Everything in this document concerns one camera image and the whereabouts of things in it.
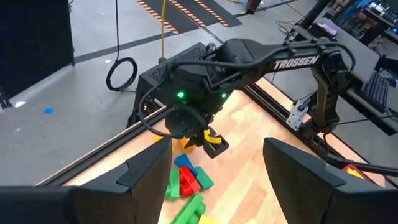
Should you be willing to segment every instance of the blue sticker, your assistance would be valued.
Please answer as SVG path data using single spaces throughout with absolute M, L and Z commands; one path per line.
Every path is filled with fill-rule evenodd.
M 52 114 L 53 113 L 53 109 L 52 108 L 46 108 L 46 109 L 44 109 L 44 113 L 45 114 Z

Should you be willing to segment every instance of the green led light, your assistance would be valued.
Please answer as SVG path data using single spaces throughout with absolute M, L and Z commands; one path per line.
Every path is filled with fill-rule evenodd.
M 178 98 L 183 98 L 184 96 L 185 96 L 185 93 L 182 92 L 182 91 L 180 91 L 180 92 L 177 93 L 177 97 L 178 97 Z

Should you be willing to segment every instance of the keyboard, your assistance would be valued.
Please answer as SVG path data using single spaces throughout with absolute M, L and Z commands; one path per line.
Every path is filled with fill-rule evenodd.
M 375 73 L 365 88 L 357 90 L 356 94 L 378 110 L 378 112 L 384 113 L 387 107 L 388 88 L 388 79 L 381 77 L 379 73 Z

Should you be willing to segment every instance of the wooden table surface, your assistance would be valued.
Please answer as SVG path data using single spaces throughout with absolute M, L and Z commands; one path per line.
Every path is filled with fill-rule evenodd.
M 268 81 L 262 79 L 257 84 L 286 108 L 292 107 L 292 102 Z M 155 127 L 164 130 L 164 122 L 157 123 Z M 220 224 L 286 223 L 267 177 L 262 158 L 263 140 L 274 137 L 310 154 L 313 152 L 241 91 L 235 91 L 230 96 L 211 127 L 229 142 L 229 149 L 215 159 L 210 159 L 202 148 L 188 155 L 193 165 L 202 166 L 215 183 L 210 190 L 201 193 L 207 207 L 205 214 Z M 82 185 L 104 174 L 151 145 L 154 138 L 151 132 L 143 132 L 66 185 Z M 343 155 L 361 161 L 332 134 L 328 135 L 327 140 Z M 181 154 L 177 141 L 174 141 L 174 146 L 176 155 Z M 371 178 L 384 184 L 380 175 L 371 175 Z M 185 201 L 165 201 L 159 223 L 170 223 Z

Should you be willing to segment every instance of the toy building block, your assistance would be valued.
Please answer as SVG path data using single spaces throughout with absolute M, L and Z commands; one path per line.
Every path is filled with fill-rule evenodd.
M 201 187 L 200 191 L 207 190 L 214 185 L 214 182 L 210 179 L 210 177 L 200 166 L 195 167 L 195 170 L 198 172 L 198 175 L 195 178 L 200 184 Z
M 181 148 L 183 148 L 185 153 L 192 152 L 195 149 L 195 145 L 185 147 L 187 145 L 187 143 L 188 143 L 188 139 L 187 138 L 184 137 L 184 138 L 182 138 L 179 141 L 180 141 Z
M 203 203 L 203 197 L 200 194 L 195 194 L 181 208 L 171 224 L 197 224 L 199 216 L 203 215 L 205 211 L 206 205 Z
M 162 138 L 163 138 L 163 136 L 155 135 L 155 141 L 154 141 L 154 142 L 157 142 L 157 141 L 161 140 Z M 172 152 L 173 152 L 173 155 L 174 155 L 174 143 L 173 143 L 173 139 L 172 139 Z
M 214 220 L 206 215 L 202 215 L 199 219 L 198 224 L 218 224 L 218 222 L 216 222 L 216 220 Z
M 170 179 L 165 198 L 169 200 L 180 198 L 180 171 L 178 169 L 172 169 L 170 171 Z
M 178 166 L 179 168 L 183 167 L 183 166 L 187 166 L 188 169 L 191 171 L 191 173 L 194 176 L 197 176 L 197 170 L 195 170 L 195 168 L 193 167 L 191 161 L 189 161 L 188 156 L 185 154 L 179 155 L 174 159 L 174 164 L 176 166 Z
M 187 166 L 180 168 L 180 194 L 189 197 L 201 189 L 199 183 Z

